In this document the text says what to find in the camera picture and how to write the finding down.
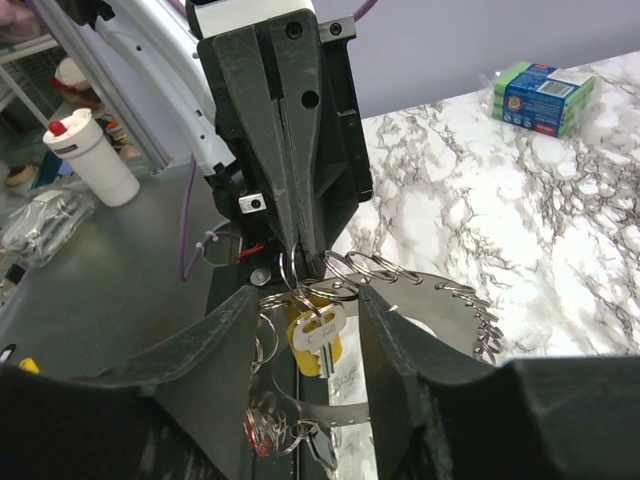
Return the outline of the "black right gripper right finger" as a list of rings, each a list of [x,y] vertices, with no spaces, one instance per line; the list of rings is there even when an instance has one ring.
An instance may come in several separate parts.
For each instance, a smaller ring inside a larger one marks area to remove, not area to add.
[[[500,367],[439,366],[419,354],[435,337],[406,321],[419,368],[418,418],[432,479],[635,479],[639,360],[635,356],[518,359]]]

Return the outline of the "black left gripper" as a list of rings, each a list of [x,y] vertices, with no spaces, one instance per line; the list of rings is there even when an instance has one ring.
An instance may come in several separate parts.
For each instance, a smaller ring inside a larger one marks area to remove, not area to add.
[[[233,155],[210,178],[216,206],[250,244],[299,243],[309,270],[372,195],[347,49],[355,35],[349,17],[293,10],[197,46]]]

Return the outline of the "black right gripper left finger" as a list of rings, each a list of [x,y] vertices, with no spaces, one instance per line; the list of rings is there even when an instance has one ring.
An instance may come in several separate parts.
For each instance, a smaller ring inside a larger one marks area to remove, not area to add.
[[[5,479],[237,479],[258,323],[244,286],[96,377],[1,370]]]

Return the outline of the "yellow key tag with key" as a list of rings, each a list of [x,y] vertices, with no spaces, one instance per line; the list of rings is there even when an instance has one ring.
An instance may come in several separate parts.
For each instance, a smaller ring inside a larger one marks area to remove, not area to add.
[[[287,340],[304,376],[328,379],[342,355],[340,334],[347,317],[339,302],[321,297],[309,301],[314,309],[298,300],[286,307]]]

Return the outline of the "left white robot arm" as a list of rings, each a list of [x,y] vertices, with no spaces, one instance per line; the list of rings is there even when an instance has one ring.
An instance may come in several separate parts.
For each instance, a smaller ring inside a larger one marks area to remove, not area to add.
[[[150,151],[180,136],[245,239],[311,276],[372,195],[348,44],[351,16],[310,1],[38,1]]]

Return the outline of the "red key tag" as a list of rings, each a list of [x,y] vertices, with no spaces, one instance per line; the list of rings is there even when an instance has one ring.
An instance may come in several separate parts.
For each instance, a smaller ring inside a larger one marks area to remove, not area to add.
[[[249,417],[247,417],[244,421],[244,430],[248,439],[248,443],[253,451],[258,456],[266,456],[268,454],[268,451],[265,449],[263,440],[256,433],[254,422]]]

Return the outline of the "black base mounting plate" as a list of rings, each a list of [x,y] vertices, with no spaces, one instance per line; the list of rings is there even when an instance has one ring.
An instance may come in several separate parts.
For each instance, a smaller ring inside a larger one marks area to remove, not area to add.
[[[287,340],[288,294],[278,279],[274,263],[264,264],[267,250],[251,253],[237,228],[221,223],[205,233],[203,260],[213,267],[206,311],[220,306],[237,288],[259,288],[262,302],[258,316],[257,345],[244,421],[254,422],[256,433],[268,451],[258,456],[248,443],[242,425],[240,442],[242,479],[329,479],[332,472],[318,462],[310,448],[313,433],[328,429],[301,407],[303,402],[326,404],[327,384],[303,376]]]

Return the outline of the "white plastic bottle red cap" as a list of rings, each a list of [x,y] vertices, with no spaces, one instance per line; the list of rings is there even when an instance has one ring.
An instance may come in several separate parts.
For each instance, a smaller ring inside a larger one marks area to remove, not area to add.
[[[122,206],[139,192],[139,181],[106,139],[89,108],[51,121],[42,140],[106,206]]]

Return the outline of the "clear plastic bag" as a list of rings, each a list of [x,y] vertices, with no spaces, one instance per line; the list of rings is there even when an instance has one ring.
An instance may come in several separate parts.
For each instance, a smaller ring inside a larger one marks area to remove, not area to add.
[[[1,234],[1,252],[23,267],[46,265],[90,217],[90,195],[68,188],[35,191],[8,217]]]

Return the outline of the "blue green small box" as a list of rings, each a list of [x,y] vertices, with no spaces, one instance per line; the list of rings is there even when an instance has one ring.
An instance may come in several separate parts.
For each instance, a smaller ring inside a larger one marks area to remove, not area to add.
[[[481,105],[493,119],[562,138],[593,114],[600,79],[590,73],[521,61],[483,80]]]

